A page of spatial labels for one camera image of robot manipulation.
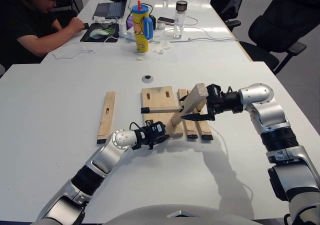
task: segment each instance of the black t-shirt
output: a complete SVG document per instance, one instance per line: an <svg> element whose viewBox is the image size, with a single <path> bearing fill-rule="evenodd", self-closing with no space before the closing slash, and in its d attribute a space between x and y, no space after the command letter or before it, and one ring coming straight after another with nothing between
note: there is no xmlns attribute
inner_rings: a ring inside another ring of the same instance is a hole
<svg viewBox="0 0 320 225"><path fill-rule="evenodd" d="M26 35L38 38L52 34L55 16L29 9L20 0L0 0L0 64L5 70L12 64L37 64L42 61L25 49L17 39Z"/></svg>

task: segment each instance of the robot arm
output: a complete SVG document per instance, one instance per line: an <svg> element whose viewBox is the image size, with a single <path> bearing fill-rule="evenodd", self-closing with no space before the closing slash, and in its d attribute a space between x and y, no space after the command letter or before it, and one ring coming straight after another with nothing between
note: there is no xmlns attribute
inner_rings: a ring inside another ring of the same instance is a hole
<svg viewBox="0 0 320 225"><path fill-rule="evenodd" d="M146 121L146 126L136 130L116 130L109 136L105 145L97 149L76 175L68 180L46 204L38 216L38 223L81 224L85 217L86 205L117 165L122 154L130 148L139 149L141 145L149 145L152 149L155 144L164 142L168 137L162 122Z"/></svg>
<svg viewBox="0 0 320 225"><path fill-rule="evenodd" d="M211 84L207 87L208 114L189 114L182 118L193 121L215 120L225 111L250 114L255 130L267 149L266 156L275 164L268 170L275 195L289 202L293 224L320 224L320 177L305 148L298 144L282 107L276 102L271 87L257 83L227 93Z"/></svg>

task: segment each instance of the wooden block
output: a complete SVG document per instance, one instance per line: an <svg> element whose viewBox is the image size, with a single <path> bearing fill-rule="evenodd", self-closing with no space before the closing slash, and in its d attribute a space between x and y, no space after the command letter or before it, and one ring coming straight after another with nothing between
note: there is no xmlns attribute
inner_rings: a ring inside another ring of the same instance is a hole
<svg viewBox="0 0 320 225"><path fill-rule="evenodd" d="M189 92L188 96L185 98L181 107L183 110L181 112L176 112L172 118L172 125L176 126L182 122L182 116L188 115L191 113L204 99L208 97L208 91L204 83L198 83L194 88Z"/></svg>
<svg viewBox="0 0 320 225"><path fill-rule="evenodd" d="M179 100L186 95L188 95L187 89L179 89L178 90L178 99ZM190 121L190 120L183 120L182 123L183 123L184 131L185 131L188 139L197 139L198 133L197 133L197 128L196 128L196 123L194 121Z"/></svg>
<svg viewBox="0 0 320 225"><path fill-rule="evenodd" d="M198 111L198 107L197 107L193 110L193 113L194 114L196 114L196 113L203 114L204 112L202 110ZM195 124L196 124L196 127L198 128L199 134L201 135L201 138L203 140L213 140L214 139L214 137L212 136L208 121L196 121Z"/></svg>
<svg viewBox="0 0 320 225"><path fill-rule="evenodd" d="M101 116L100 128L98 132L97 144L104 144L110 135L112 117L114 114L116 93L109 91L105 94L103 111Z"/></svg>
<svg viewBox="0 0 320 225"><path fill-rule="evenodd" d="M176 100L171 86L143 88L141 91L143 107L176 107ZM153 120L153 122L161 121L165 124L166 134L171 137L181 137L184 134L182 125L173 126L170 113L145 113L144 120Z"/></svg>

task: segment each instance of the yellow tumbler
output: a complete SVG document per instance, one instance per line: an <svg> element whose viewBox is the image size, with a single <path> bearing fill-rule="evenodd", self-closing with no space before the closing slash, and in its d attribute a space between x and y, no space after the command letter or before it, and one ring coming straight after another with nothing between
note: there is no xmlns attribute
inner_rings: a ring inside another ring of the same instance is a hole
<svg viewBox="0 0 320 225"><path fill-rule="evenodd" d="M154 26L152 19L149 17L149 8L146 5L141 5L138 0L138 5L131 8L133 17L133 29L136 40L136 48L140 53L145 53L149 48L149 41L154 35Z"/></svg>

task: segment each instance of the white table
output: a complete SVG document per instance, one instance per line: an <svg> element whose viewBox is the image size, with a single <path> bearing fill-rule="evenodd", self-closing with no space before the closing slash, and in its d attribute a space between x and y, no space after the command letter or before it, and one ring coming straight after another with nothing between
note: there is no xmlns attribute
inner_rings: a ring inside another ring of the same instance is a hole
<svg viewBox="0 0 320 225"><path fill-rule="evenodd" d="M167 6L164 7L162 0L141 0L143 3L148 3L153 6L152 14L156 17L173 17L176 11L176 1L169 0ZM93 14L96 10L98 3L108 3L109 0L90 0L88 4L83 8L79 14L79 18L85 23L93 23ZM127 5L130 7L135 5L137 0L129 1ZM124 18L130 11L127 9ZM210 36L214 38L230 38L232 33L229 32L225 24L222 22L220 17L211 7L208 0L188 0L187 13L188 16L198 19L199 23L194 26L185 26L182 40L188 38L203 38L207 35L197 29L202 28L207 31ZM186 24L194 24L195 21L186 17ZM166 30L172 29L172 26L166 26ZM155 35L161 34L163 31L155 31ZM85 31L80 32L67 44L79 42L81 37L85 34ZM156 41L168 41L172 40L172 32L168 32L160 37L155 37ZM86 42L91 49L97 50L100 47L100 43ZM102 49L96 54L79 54L77 57L70 61L69 59L56 60L55 57L50 53L42 61L43 65L52 66L57 63L73 63L78 61L81 63L90 64L93 60L100 61L101 63L111 64L113 62L124 62L124 63L141 63L137 62L137 57L142 57L145 63L149 62L161 62L161 63L186 63L189 61L195 61L196 63L203 62L248 62L250 59L244 53L241 46L236 41L228 42L212 42L212 41L194 41L184 43L174 43L173 48L167 50L165 54L160 55L152 51L157 44L150 44L149 51L146 53L138 53L136 43L127 40L118 40L116 43L106 43Z"/></svg>
<svg viewBox="0 0 320 225"><path fill-rule="evenodd" d="M142 83L146 74L153 83ZM127 129L132 121L143 123L142 88L177 91L199 82L221 85L224 91L229 85L234 90L257 82L270 85L320 171L319 135L262 62L204 62L201 69L194 63L13 65L0 79L0 220L34 221L82 167L98 147L107 91L116 91L112 129ZM184 136L151 151L146 146L129 150L96 192L84 222L103 223L156 204L201 205L250 219L286 214L287 203L275 197L269 183L272 165L249 114L224 112L210 125L210 142ZM252 202L244 184L253 191Z"/></svg>

